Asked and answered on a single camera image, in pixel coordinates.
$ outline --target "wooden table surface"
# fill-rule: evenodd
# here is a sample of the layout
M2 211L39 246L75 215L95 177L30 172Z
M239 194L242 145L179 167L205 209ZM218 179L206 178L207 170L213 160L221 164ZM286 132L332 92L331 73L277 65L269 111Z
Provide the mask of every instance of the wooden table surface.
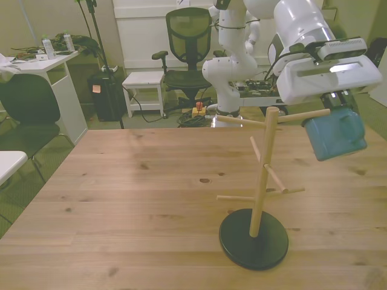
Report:
M89 131L0 240L0 289L385 289L387 143L371 130L366 151L324 163L303 128L278 132L273 167L307 189L265 203L288 255L264 272L226 257L220 224L250 204L216 196L253 195L253 133Z

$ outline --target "bottle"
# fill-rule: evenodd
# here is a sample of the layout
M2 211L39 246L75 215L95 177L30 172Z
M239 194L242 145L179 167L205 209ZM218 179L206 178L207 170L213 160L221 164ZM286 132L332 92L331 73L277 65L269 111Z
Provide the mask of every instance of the bottle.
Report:
M42 42L43 42L44 49L46 50L46 54L48 56L48 59L54 59L55 58L55 50L53 48L51 41L47 38L47 35L43 35Z
M75 48L74 48L73 40L71 39L71 35L68 34L67 30L65 30L65 34L63 35L63 38L65 39L67 50L74 52Z

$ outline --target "wooden peg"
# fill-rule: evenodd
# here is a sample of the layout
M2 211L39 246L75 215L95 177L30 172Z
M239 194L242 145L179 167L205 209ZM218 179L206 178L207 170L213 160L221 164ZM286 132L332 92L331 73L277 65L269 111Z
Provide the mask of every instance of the wooden peg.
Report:
M227 196L227 195L218 195L216 197L217 200L225 200L225 201L254 201L254 198L246 197L246 196Z
M261 160L259 162L258 180L255 191L255 203L253 206L252 219L250 223L250 236L257 237L259 228L261 226L262 209L265 201L268 171L265 169L264 164L270 164L272 161L272 153L274 147L274 139L276 135L276 129L278 125L278 113L277 107L269 107L266 110L265 119L265 134L264 144L261 154Z
M319 110L319 111L313 111L313 112L306 112L306 113L282 116L282 117L278 118L278 123L305 120L305 119L308 119L308 118L327 116L329 114L331 114L331 110L324 109L324 110Z
M269 164L265 164L264 167L268 171L268 174L270 174L270 176L273 178L274 182L278 185L279 189L281 189L281 193L288 193L289 189L285 187L285 185L279 179L277 173L273 170L273 168Z
M252 142L252 146L253 146L256 158L258 159L258 162L259 162L259 160L261 160L261 153L259 152L257 144L255 143L254 137L251 136L250 141Z
M305 191L305 187L302 187L302 188L296 188L296 189L289 189L288 192L286 193L287 195L290 194L290 193L297 193L297 192L304 192ZM283 192L280 191L280 190L277 190L275 192L268 192L268 194L270 195L279 195L279 194L282 194Z
M251 120L243 120L239 118L226 117L226 116L217 116L216 119L220 122L238 124L243 126L257 127L257 128L266 128L265 123Z

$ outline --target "black round base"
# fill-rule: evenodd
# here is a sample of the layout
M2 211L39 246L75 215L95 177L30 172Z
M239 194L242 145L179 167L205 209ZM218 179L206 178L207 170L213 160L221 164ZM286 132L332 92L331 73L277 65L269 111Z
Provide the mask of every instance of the black round base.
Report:
M274 268L286 256L289 239L286 229L272 215L262 212L258 237L249 234L252 209L234 211L220 226L219 238L227 256L251 270Z

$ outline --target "black bin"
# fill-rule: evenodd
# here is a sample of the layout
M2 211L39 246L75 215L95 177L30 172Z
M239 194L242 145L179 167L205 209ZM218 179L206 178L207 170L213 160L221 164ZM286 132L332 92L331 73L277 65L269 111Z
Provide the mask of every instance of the black bin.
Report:
M123 69L119 67L112 75L112 82L109 81L107 72L98 72L88 79L99 121L119 121L128 111L122 88L125 79Z

